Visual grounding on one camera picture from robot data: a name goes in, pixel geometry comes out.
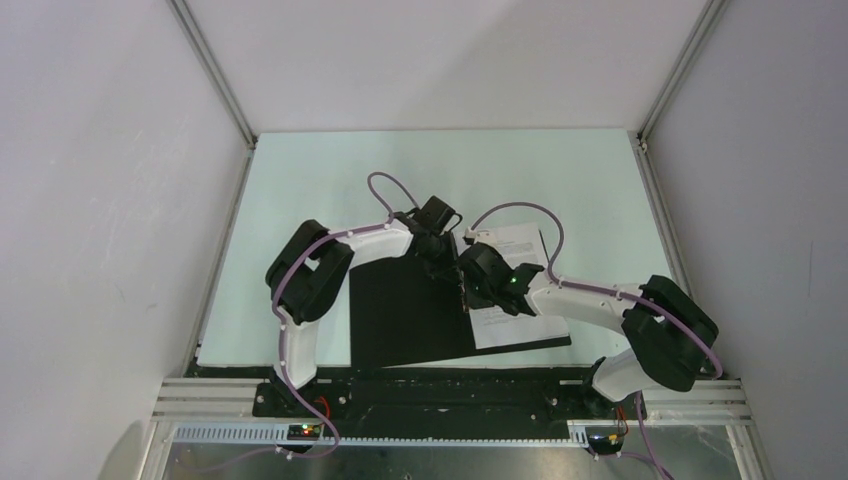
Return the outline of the metal folder clip mechanism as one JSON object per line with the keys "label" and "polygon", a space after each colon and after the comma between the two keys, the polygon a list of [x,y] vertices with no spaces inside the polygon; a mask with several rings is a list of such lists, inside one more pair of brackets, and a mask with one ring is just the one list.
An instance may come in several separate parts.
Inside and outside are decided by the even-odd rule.
{"label": "metal folder clip mechanism", "polygon": [[460,292],[461,292],[461,303],[463,307],[464,313],[468,314],[471,310],[469,305],[469,297],[468,297],[468,289],[465,281],[460,282],[459,284]]}

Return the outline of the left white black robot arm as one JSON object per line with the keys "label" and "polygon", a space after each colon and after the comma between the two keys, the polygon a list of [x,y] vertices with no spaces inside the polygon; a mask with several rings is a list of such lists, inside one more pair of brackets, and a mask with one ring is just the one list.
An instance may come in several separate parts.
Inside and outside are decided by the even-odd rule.
{"label": "left white black robot arm", "polygon": [[317,374],[320,319],[331,309],[351,269],[390,258],[413,256],[428,278],[458,284],[452,219],[463,216],[436,196],[422,207],[390,212],[374,225],[333,231],[314,219],[304,221],[269,267],[265,281],[278,317],[276,376],[284,383],[278,404],[304,416],[316,403],[309,384]]}

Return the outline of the printed paper sheet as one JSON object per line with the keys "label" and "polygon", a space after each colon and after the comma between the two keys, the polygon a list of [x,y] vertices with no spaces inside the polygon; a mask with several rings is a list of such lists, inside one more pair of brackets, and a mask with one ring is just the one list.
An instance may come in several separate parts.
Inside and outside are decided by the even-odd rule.
{"label": "printed paper sheet", "polygon": [[[506,262],[516,268],[521,263],[547,265],[541,232],[534,222],[506,227],[480,228],[495,233],[495,249]],[[470,324],[478,350],[501,347],[532,347],[540,342],[568,342],[570,332],[566,320],[558,316],[511,316],[498,307],[470,310]]]}

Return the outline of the red black clip folder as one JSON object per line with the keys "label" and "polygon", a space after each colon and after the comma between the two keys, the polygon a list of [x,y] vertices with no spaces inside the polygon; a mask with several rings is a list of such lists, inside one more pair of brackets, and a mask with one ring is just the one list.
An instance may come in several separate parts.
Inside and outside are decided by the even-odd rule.
{"label": "red black clip folder", "polygon": [[413,256],[378,260],[349,273],[351,364],[384,368],[563,347],[475,347],[459,284],[428,278]]}

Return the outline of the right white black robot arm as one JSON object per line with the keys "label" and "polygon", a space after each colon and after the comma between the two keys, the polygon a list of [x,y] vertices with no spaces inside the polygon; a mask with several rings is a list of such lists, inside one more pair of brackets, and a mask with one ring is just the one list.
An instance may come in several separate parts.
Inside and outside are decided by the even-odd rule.
{"label": "right white black robot arm", "polygon": [[610,416],[648,388],[688,392],[707,367],[723,374],[713,350],[717,325],[667,277],[624,286],[568,281],[538,264],[512,268],[485,243],[461,253],[458,268],[470,292],[506,314],[577,320],[626,338],[628,349],[597,360],[582,382],[581,402],[593,417]]}

